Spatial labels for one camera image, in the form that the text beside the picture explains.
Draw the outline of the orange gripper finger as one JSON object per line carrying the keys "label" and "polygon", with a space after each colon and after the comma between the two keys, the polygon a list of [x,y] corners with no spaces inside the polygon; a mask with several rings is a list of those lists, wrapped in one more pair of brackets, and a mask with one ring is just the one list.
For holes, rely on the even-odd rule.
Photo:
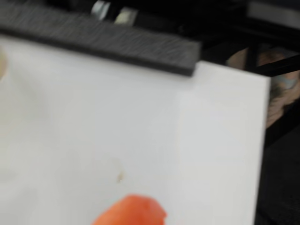
{"label": "orange gripper finger", "polygon": [[167,214],[157,200],[127,195],[103,212],[95,225],[164,225]]}

